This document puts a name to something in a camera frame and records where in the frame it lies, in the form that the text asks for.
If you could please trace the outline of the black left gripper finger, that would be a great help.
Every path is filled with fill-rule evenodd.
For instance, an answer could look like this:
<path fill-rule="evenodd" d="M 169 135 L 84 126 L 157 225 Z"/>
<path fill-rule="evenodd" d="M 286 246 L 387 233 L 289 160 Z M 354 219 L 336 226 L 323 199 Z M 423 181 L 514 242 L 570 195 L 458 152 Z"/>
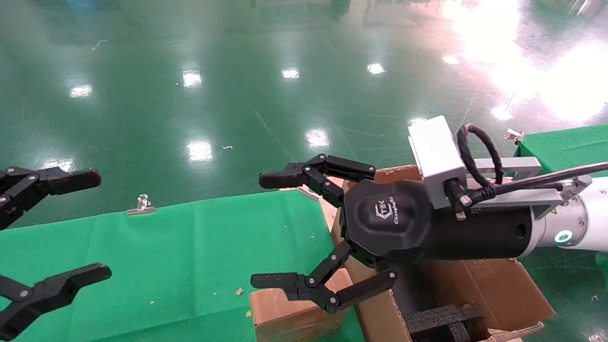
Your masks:
<path fill-rule="evenodd" d="M 85 286 L 106 281 L 112 271 L 104 264 L 90 264 L 27 286 L 9 277 L 0 277 L 0 295 L 9 300 L 0 313 L 0 338 L 12 341 L 40 316 L 71 305 Z"/>
<path fill-rule="evenodd" d="M 31 170 L 9 167 L 0 176 L 0 229 L 5 230 L 47 196 L 96 188 L 102 183 L 96 169 L 67 172 L 59 167 Z"/>

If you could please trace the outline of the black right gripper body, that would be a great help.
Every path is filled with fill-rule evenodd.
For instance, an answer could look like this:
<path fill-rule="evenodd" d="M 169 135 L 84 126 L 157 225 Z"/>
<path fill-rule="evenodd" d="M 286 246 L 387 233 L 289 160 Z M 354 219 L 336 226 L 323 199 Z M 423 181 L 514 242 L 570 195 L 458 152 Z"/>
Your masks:
<path fill-rule="evenodd" d="M 533 227 L 527 207 L 475 208 L 458 220 L 410 180 L 359 182 L 344 194 L 341 225 L 352 255 L 368 267 L 520 257 Z"/>

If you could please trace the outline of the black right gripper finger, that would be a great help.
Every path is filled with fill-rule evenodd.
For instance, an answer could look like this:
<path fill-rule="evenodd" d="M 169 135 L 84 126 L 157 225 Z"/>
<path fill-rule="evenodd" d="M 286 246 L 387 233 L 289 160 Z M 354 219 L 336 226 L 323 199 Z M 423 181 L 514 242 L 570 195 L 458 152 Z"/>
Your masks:
<path fill-rule="evenodd" d="M 256 289 L 281 289 L 289 301 L 312 301 L 329 314 L 337 313 L 377 296 L 397 281 L 397 273 L 388 269 L 338 292 L 326 282 L 344 266 L 352 254 L 352 246 L 341 242 L 309 275 L 298 273 L 253 274 L 250 284 Z"/>
<path fill-rule="evenodd" d="M 376 167 L 362 162 L 318 154 L 308 162 L 289 163 L 280 172 L 260 173 L 263 189 L 298 188 L 306 185 L 334 207 L 342 207 L 344 191 L 328 177 L 360 182 L 373 180 Z"/>

